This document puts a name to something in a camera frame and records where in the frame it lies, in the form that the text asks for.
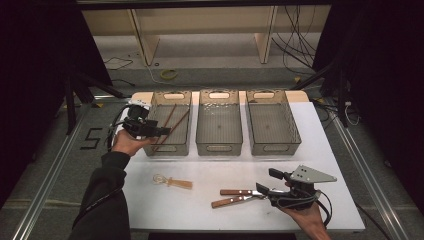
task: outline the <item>black sweater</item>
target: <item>black sweater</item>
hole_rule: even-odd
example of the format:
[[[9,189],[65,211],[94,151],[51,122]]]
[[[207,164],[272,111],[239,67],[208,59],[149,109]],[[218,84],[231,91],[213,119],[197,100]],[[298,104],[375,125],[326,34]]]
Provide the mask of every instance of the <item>black sweater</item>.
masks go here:
[[[94,170],[81,203],[80,213],[97,200],[124,186],[124,171],[130,156],[109,152],[102,156],[102,167]],[[127,202],[122,191],[88,211],[74,226],[70,240],[131,239]]]

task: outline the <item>gray carpet floor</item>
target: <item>gray carpet floor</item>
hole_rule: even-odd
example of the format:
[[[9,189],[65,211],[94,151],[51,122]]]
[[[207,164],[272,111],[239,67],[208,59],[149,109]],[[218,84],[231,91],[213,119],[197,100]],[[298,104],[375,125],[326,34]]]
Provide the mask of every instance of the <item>gray carpet floor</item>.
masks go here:
[[[160,79],[160,70],[152,69],[153,76],[157,81],[162,81],[166,84],[153,82],[149,71],[146,69],[110,71],[110,76],[112,79],[123,79],[136,84],[133,87],[122,81],[114,81],[115,88],[127,94],[158,89],[167,91],[178,89],[199,90],[204,87],[226,87],[239,90],[290,88],[294,84],[294,77],[297,76],[281,68],[177,69],[178,77],[172,81],[166,81]],[[317,82],[316,85],[305,89],[311,98],[320,97],[318,92],[319,84],[320,82]],[[95,95],[104,95],[104,92],[96,88],[92,90]],[[108,126],[123,105],[124,103],[119,101],[105,101],[102,107],[93,106],[90,109],[29,239],[67,238],[73,219],[78,213],[79,203],[91,172],[100,165],[99,158],[106,152],[104,140]],[[325,119],[327,116],[327,113],[319,108],[317,108],[317,114],[321,119]],[[353,199],[387,231],[385,223],[358,174],[334,122],[330,118],[323,121],[322,125],[325,128],[325,133]],[[56,154],[60,150],[61,144],[65,139],[66,129],[66,109],[61,108],[57,118],[53,119],[50,130],[37,152],[36,160],[28,165],[8,202],[0,211],[0,239],[12,238],[20,219],[28,208],[31,199],[37,193],[44,176],[46,176]],[[95,144],[92,141],[85,141],[90,129],[92,129],[90,136],[97,137],[100,141],[96,148],[87,150],[84,147],[93,147]],[[370,134],[366,122],[360,121],[356,126],[349,125],[349,130],[359,145],[361,152],[366,156],[368,164],[382,189],[385,190],[386,196],[399,215],[410,238],[424,239],[424,217],[408,197],[392,169],[384,164],[384,155]],[[362,212],[360,214],[366,225],[365,231],[360,233],[331,232],[332,238],[345,240],[385,239],[371,220]],[[133,231],[132,237],[133,239],[148,239],[148,233]],[[307,239],[302,233],[296,233],[296,237],[297,239]]]

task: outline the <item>transparent gray bin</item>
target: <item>transparent gray bin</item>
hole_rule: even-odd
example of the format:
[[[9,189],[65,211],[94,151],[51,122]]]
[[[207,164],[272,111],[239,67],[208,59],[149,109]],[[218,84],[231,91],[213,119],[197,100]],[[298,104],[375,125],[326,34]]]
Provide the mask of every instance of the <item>transparent gray bin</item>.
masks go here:
[[[237,90],[201,90],[196,145],[200,156],[238,156],[243,133]]]
[[[252,155],[295,154],[302,141],[285,91],[247,91],[246,101]]]
[[[147,119],[158,121],[158,127],[171,128],[156,144],[144,147],[147,156],[187,156],[190,138],[191,92],[154,92]]]

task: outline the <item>floor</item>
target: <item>floor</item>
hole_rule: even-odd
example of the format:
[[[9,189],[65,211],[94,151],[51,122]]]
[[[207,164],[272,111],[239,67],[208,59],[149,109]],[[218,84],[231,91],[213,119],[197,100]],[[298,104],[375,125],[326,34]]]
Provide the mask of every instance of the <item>floor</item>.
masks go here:
[[[279,37],[288,41],[290,35],[274,34],[273,37],[277,43],[284,46]],[[307,39],[314,47],[319,41],[319,34],[309,33]],[[95,40],[111,78],[116,80],[115,88],[126,93],[154,91],[158,88],[198,90],[204,86],[223,84],[237,86],[241,90],[260,87],[290,88],[296,81],[306,79],[312,72],[296,59],[283,55],[275,43],[271,45],[268,63],[260,64],[253,34],[162,36],[149,69],[142,64],[135,38],[96,37]],[[296,41],[291,44],[294,48],[298,46]],[[308,56],[303,58],[303,55],[295,50],[292,52],[300,59],[311,61]],[[302,74],[291,72],[287,67]],[[175,69],[178,77],[174,80],[161,79],[159,75],[163,69]],[[304,89],[310,99],[320,100],[321,83],[322,80],[317,81]],[[92,90],[97,96],[107,95],[98,89]],[[324,104],[331,105],[332,101],[333,99],[324,99]],[[22,226],[21,221],[27,216],[28,209],[40,198],[40,187],[46,185],[50,187],[44,192],[45,201],[41,201],[39,212],[33,212],[35,217],[29,221],[25,234],[27,239],[66,239],[72,221],[78,213],[79,202],[91,171],[99,165],[96,160],[105,152],[103,139],[108,124],[125,104],[123,101],[109,98],[98,99],[96,103],[98,104],[77,108],[78,115],[84,116],[84,121],[75,135],[71,136],[65,135],[66,109],[61,108],[58,111],[42,147],[36,153],[36,161],[28,166],[0,211],[0,239],[13,238]],[[386,239],[372,222],[375,220],[382,226],[383,231],[391,234],[391,239],[424,239],[424,217],[385,163],[384,154],[369,133],[367,123],[361,119],[357,122],[358,114],[354,113],[349,115],[351,122],[346,130],[338,126],[338,119],[331,112],[328,113],[319,107],[316,111],[322,119],[322,126],[353,199],[370,216],[360,211],[366,226],[363,232],[331,232],[332,238]],[[89,148],[94,144],[85,141],[88,131],[92,132],[91,137],[101,141],[96,144],[96,148],[83,150],[84,147]],[[70,148],[64,150],[63,143],[67,142],[71,143]],[[356,144],[356,148],[350,148],[349,143]],[[63,162],[59,164],[58,159],[62,157]],[[369,175],[363,174],[363,164],[371,173],[371,180]],[[50,171],[52,166],[59,170]],[[46,176],[50,177],[47,179],[50,184],[44,181]],[[383,193],[383,204],[376,200],[376,193],[379,191]],[[391,212],[388,216],[395,218],[385,217],[389,210]],[[149,234],[145,232],[132,232],[133,239],[148,237]],[[296,237],[307,239],[302,233],[296,233]]]

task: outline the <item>metal rail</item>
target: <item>metal rail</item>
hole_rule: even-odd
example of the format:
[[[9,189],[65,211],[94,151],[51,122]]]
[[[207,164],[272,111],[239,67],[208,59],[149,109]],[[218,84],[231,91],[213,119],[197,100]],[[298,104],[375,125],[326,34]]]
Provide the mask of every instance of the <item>metal rail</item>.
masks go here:
[[[327,99],[327,102],[329,104],[334,104],[331,99]],[[409,236],[403,227],[396,211],[391,206],[390,201],[387,199],[386,195],[375,179],[374,174],[367,164],[367,161],[365,160],[364,156],[356,145],[355,140],[350,134],[349,129],[345,128],[338,118],[334,120],[334,124],[340,136],[342,137],[342,140],[346,145],[346,148],[349,151],[349,154],[352,157],[353,162],[355,163],[355,166],[365,183],[365,186],[368,189],[371,198],[373,199],[378,211],[380,212],[381,217],[383,218],[390,232],[390,235],[393,239],[409,239]]]
[[[31,205],[25,212],[25,215],[22,217],[18,228],[13,235],[13,240],[23,240],[28,239],[35,222],[38,219],[38,216],[43,209],[43,206],[46,202],[50,191],[52,190],[57,177],[60,174],[60,171],[63,167],[63,164],[66,161],[66,158],[71,150],[71,147],[75,141],[76,136],[78,135],[81,129],[82,120],[85,118],[87,113],[91,108],[91,104],[83,104],[80,113],[78,114],[77,123],[75,125],[74,130],[66,136],[65,141],[63,142],[58,154],[56,155],[55,160],[53,161],[52,166],[50,167],[49,172],[44,178],[43,183],[41,184],[40,189],[35,195],[34,199],[31,201]]]

